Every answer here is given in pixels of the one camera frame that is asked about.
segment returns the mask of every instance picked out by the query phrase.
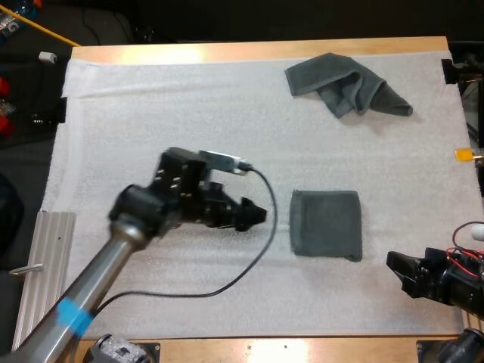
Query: red wire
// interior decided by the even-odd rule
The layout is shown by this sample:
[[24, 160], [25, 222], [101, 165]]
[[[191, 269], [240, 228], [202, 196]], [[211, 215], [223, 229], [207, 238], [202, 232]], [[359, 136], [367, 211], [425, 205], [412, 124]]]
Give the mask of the red wire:
[[[465, 267], [463, 267], [463, 266], [462, 266], [462, 265], [461, 265], [459, 262], [457, 262], [455, 259], [453, 259], [453, 258], [451, 257], [451, 254], [450, 254], [450, 250], [454, 250], [454, 251], [455, 251], [456, 249], [455, 249], [455, 247], [450, 247], [450, 248], [448, 248], [448, 249], [446, 250], [447, 257], [448, 257], [448, 259], [449, 259], [449, 260], [451, 260], [451, 262], [452, 262], [453, 264], [455, 264], [455, 265], [456, 265], [458, 268], [460, 268], [460, 269], [461, 269], [463, 272], [465, 272], [465, 273], [466, 273], [466, 274], [468, 274], [469, 276], [472, 276], [473, 278], [478, 278], [478, 277], [479, 277], [479, 275], [476, 275], [476, 274], [474, 274], [473, 272], [469, 271], [468, 269], [466, 269]], [[474, 258], [474, 259], [479, 260], [479, 259], [478, 259], [476, 256], [474, 256], [472, 253], [468, 253], [467, 251], [461, 251], [461, 253], [463, 253], [464, 255], [467, 255], [467, 256], [469, 256], [469, 257], [472, 257], [472, 258]]]

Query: black mount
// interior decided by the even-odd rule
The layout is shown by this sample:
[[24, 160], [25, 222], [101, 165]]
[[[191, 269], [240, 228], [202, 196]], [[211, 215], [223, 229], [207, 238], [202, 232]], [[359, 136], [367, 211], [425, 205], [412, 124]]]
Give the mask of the black mount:
[[128, 186], [109, 218], [135, 225], [147, 237], [162, 237], [183, 222], [247, 231], [265, 221], [265, 209], [247, 198], [233, 201], [222, 184], [208, 180], [210, 171], [206, 157], [171, 147], [161, 155], [151, 184]]

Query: folded gray towel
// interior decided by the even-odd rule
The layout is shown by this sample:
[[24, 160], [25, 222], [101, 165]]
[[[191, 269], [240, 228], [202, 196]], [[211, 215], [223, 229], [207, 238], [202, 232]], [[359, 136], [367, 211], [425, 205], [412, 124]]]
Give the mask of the folded gray towel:
[[362, 258], [361, 207], [356, 191], [293, 191], [290, 246], [298, 256]]
[[316, 91], [327, 108], [340, 118], [350, 110], [368, 108], [410, 116], [412, 107], [375, 73], [350, 57], [326, 53], [286, 69], [293, 96]]

